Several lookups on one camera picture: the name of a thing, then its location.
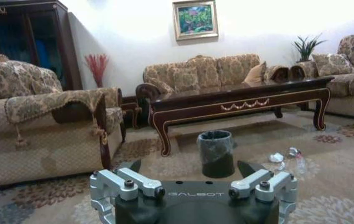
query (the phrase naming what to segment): trash can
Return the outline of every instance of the trash can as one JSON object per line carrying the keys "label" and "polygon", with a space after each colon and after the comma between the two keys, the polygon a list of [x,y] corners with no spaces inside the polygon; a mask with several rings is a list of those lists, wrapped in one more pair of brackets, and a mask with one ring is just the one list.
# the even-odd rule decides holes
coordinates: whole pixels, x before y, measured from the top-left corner
{"label": "trash can", "polygon": [[231,176],[235,173],[231,132],[216,130],[201,133],[197,147],[201,154],[201,173],[211,178]]}

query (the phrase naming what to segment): white wall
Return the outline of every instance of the white wall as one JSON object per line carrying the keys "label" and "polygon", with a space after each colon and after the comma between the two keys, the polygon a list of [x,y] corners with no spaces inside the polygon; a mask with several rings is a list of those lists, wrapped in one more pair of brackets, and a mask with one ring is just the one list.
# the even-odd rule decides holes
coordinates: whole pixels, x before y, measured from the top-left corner
{"label": "white wall", "polygon": [[328,39],[316,52],[336,53],[341,38],[354,34],[354,0],[217,0],[217,39],[177,43],[172,0],[62,0],[70,19],[86,89],[96,87],[84,55],[111,57],[104,86],[135,95],[146,66],[201,54],[257,53],[269,65],[292,65],[297,35]]}

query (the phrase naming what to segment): floral upholstered sofa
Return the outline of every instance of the floral upholstered sofa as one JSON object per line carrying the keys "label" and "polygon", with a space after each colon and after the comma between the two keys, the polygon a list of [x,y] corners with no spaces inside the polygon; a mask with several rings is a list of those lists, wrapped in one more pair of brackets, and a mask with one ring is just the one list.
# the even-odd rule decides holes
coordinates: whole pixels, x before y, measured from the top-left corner
{"label": "floral upholstered sofa", "polygon": [[[241,84],[251,69],[257,65],[260,56],[256,54],[221,58],[199,55],[185,62],[151,65],[144,70],[144,84],[138,86],[136,96],[139,99],[155,100],[161,94],[172,92]],[[287,67],[267,67],[267,63],[264,65],[267,69],[261,73],[263,80],[288,79]]]}
{"label": "floral upholstered sofa", "polygon": [[119,88],[63,91],[0,55],[0,186],[110,168],[126,136]]}
{"label": "floral upholstered sofa", "polygon": [[339,54],[313,54],[313,61],[297,63],[292,67],[296,76],[333,76],[328,84],[332,98],[328,112],[354,116],[354,35],[343,38]]}

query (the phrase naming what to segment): glass cabinet door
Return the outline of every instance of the glass cabinet door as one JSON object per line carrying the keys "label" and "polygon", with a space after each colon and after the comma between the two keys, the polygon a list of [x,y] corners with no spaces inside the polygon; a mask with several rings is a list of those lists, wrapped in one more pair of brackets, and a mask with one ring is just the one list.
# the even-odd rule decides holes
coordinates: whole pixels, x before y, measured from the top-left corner
{"label": "glass cabinet door", "polygon": [[58,33],[54,16],[54,13],[32,14],[30,21],[38,49],[39,66],[51,69],[56,73],[58,79],[66,89],[67,79],[58,50]]}
{"label": "glass cabinet door", "polygon": [[27,33],[23,16],[0,16],[0,54],[7,55],[11,60],[31,63]]}

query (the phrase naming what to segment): floor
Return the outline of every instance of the floor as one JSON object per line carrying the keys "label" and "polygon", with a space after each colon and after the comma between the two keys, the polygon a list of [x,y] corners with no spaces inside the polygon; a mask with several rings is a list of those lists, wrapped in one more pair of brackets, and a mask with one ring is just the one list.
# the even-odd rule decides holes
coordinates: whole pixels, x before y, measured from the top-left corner
{"label": "floor", "polygon": [[[232,132],[235,161],[260,163],[277,171],[280,164],[268,161],[272,153],[285,155],[287,167],[299,179],[297,209],[291,223],[354,223],[354,119],[328,115],[327,130],[312,123],[312,112],[285,110],[284,118],[259,113],[207,121],[169,129],[172,155],[160,156],[156,131],[128,129],[127,143],[115,154],[112,165],[143,160],[140,173],[159,180],[208,180],[201,175],[197,134],[212,129]],[[301,150],[305,170],[288,156],[289,147]],[[240,173],[217,181],[241,178]],[[0,222],[4,223],[99,223],[90,204],[88,175],[26,184],[0,191]]]}

